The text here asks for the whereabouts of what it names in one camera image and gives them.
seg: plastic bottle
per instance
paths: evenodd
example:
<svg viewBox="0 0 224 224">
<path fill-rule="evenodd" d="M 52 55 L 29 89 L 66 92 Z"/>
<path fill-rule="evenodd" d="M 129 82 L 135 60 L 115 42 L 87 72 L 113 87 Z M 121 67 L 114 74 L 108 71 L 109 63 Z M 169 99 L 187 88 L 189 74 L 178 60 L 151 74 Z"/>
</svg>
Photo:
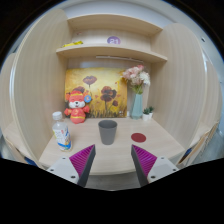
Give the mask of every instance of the plastic bottle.
<svg viewBox="0 0 224 224">
<path fill-rule="evenodd" d="M 68 125 L 62 119 L 61 111 L 54 112 L 52 114 L 54 124 L 52 126 L 52 130 L 54 132 L 54 136 L 57 139 L 57 143 L 59 148 L 63 152 L 69 152 L 72 149 L 72 143 L 70 134 L 68 132 Z"/>
</svg>

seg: cup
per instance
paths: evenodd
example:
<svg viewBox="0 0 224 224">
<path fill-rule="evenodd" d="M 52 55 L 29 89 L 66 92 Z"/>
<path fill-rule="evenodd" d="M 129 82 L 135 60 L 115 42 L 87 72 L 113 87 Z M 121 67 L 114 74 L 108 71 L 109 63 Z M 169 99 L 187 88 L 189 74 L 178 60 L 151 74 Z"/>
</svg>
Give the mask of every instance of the cup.
<svg viewBox="0 0 224 224">
<path fill-rule="evenodd" d="M 101 141 L 104 145 L 111 145 L 114 142 L 117 122 L 112 120 L 102 120 L 98 123 Z"/>
</svg>

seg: purple object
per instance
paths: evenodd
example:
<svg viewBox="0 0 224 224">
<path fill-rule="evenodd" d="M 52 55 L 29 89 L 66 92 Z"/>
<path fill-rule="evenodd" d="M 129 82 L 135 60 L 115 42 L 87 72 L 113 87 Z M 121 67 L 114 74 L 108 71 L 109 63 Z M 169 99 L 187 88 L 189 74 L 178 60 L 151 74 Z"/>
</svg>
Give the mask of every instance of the purple object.
<svg viewBox="0 0 224 224">
<path fill-rule="evenodd" d="M 89 156 L 93 150 L 95 150 L 95 145 L 91 145 L 91 146 L 77 152 L 73 156 L 69 157 L 72 165 L 74 166 L 77 173 L 79 174 L 79 178 L 82 176 L 83 171 L 85 170 L 85 168 L 87 166 Z"/>
<path fill-rule="evenodd" d="M 107 39 L 108 44 L 120 44 L 121 40 L 118 37 L 111 36 Z"/>
<path fill-rule="evenodd" d="M 149 171 L 152 169 L 154 163 L 156 162 L 157 157 L 136 145 L 132 145 L 132 146 L 138 157 L 142 171 L 147 177 Z"/>
</svg>

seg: orange plush toy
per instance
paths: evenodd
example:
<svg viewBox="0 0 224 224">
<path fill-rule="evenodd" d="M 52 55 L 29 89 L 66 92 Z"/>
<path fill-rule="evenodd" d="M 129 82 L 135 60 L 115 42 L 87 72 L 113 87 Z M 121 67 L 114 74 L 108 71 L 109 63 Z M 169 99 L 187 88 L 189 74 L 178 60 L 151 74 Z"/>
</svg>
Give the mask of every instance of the orange plush toy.
<svg viewBox="0 0 224 224">
<path fill-rule="evenodd" d="M 85 106 L 84 95 L 80 91 L 72 91 L 69 95 L 69 108 L 66 108 L 64 114 L 70 115 L 70 119 L 74 124 L 83 123 L 85 121 L 85 113 L 89 113 L 89 106 Z"/>
</svg>

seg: framed painting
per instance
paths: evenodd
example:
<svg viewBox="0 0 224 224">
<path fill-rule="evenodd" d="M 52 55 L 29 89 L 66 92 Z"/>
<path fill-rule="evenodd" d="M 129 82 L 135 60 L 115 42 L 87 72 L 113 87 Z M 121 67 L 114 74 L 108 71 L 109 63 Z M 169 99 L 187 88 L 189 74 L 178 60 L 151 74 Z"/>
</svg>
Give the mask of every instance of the framed painting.
<svg viewBox="0 0 224 224">
<path fill-rule="evenodd" d="M 88 118 L 114 118 L 127 116 L 127 83 L 121 77 L 122 68 L 68 69 L 65 77 L 66 94 L 79 90 L 92 100 L 87 104 Z"/>
</svg>

